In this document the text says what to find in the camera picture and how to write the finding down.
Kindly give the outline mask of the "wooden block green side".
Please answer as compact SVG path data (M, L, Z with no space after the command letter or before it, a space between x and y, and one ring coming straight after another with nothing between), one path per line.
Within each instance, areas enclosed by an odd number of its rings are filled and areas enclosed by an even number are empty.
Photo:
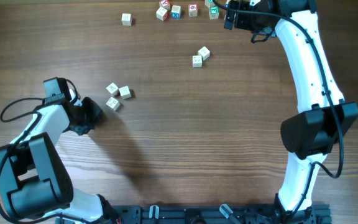
M106 89L112 96L116 96L119 92L119 87L114 82L110 83Z

